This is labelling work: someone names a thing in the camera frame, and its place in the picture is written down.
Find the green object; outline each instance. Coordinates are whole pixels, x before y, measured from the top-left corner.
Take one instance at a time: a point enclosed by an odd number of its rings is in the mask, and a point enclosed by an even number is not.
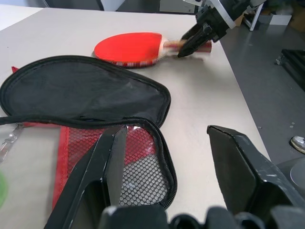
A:
[[[0,208],[5,201],[5,198],[8,194],[8,185],[4,178],[4,175],[0,172]]]

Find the black zipper trim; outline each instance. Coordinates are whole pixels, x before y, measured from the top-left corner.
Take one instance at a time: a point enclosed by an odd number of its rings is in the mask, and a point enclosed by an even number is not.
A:
[[[51,115],[15,115],[15,116],[7,116],[0,118],[0,125],[5,124],[14,124],[14,123],[23,123],[23,122],[36,122],[36,123],[47,123],[47,124],[56,124],[67,126],[71,128],[83,128],[83,129],[99,129],[105,127],[111,127],[114,125],[128,125],[128,124],[140,124],[140,125],[148,125],[151,129],[153,129],[157,133],[157,142],[161,145],[161,155],[163,157],[163,161],[166,163],[166,168],[168,172],[172,176],[173,179],[173,189],[170,191],[167,196],[167,200],[164,199],[158,204],[162,206],[164,209],[168,208],[170,204],[173,202],[174,197],[177,193],[178,181],[176,171],[173,165],[173,160],[171,158],[168,146],[164,139],[163,134],[160,129],[150,120],[142,118],[142,117],[128,117],[121,121],[114,122],[104,122],[104,121],[80,121],[76,119],[69,118],[61,118]]]
[[[159,128],[162,126],[162,124],[164,123],[164,121],[167,117],[167,114],[168,114],[168,111],[170,108],[170,104],[171,104],[171,95],[170,95],[168,89],[164,85],[162,85],[146,76],[128,71],[122,67],[113,65],[106,61],[88,57],[88,56],[78,56],[78,55],[62,55],[62,56],[53,56],[53,57],[44,58],[44,59],[29,63],[29,64],[23,66],[22,68],[20,68],[18,71],[16,71],[12,75],[10,75],[3,82],[3,84],[0,88],[0,106],[3,109],[3,111],[7,115],[15,115],[15,114],[11,114],[9,112],[9,108],[6,103],[6,98],[7,98],[6,91],[9,89],[9,87],[12,85],[12,83],[15,80],[17,80],[18,78],[21,78],[24,74],[27,74],[29,71],[33,71],[46,64],[51,64],[53,62],[68,62],[73,59],[75,59],[75,61],[79,61],[79,62],[83,61],[83,62],[90,62],[91,64],[96,64],[99,67],[102,67],[103,69],[108,70],[108,71],[116,71],[117,73],[122,73],[123,75],[125,75],[125,77],[140,81],[141,83],[149,84],[150,86],[152,86],[152,87],[156,88],[158,91],[160,91],[160,93],[164,96],[164,105],[162,107],[162,112],[159,112],[159,114],[158,114],[156,124]]]

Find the white box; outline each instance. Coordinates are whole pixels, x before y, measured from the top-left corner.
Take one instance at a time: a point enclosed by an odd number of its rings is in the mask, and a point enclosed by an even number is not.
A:
[[[270,25],[288,25],[291,15],[274,15],[270,14],[272,16]]]

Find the gray floor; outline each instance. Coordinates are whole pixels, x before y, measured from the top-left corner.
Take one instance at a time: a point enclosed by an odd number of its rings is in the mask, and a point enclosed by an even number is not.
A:
[[[305,49],[302,35],[289,26],[249,32],[242,25],[221,44],[271,160],[278,164],[305,156],[288,143],[294,135],[305,137],[305,92],[283,67],[274,65],[282,49]]]

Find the white table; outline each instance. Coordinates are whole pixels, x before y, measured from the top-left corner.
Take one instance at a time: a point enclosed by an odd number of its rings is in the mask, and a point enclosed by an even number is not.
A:
[[[194,16],[189,15],[42,9],[0,31],[0,83],[11,74],[11,66],[22,67],[54,55],[90,56],[100,40],[125,32],[155,31],[179,39],[194,23]],[[153,67],[133,71],[162,83],[172,96],[161,127],[178,177],[168,216],[187,212],[203,221],[209,206],[224,206],[206,134],[208,125],[248,135],[268,157],[224,50],[218,42],[210,55],[165,58]],[[9,131],[0,130],[0,138],[7,137]],[[10,186],[0,208],[2,229],[43,228],[51,212],[58,134],[56,129],[26,129],[1,164]]]

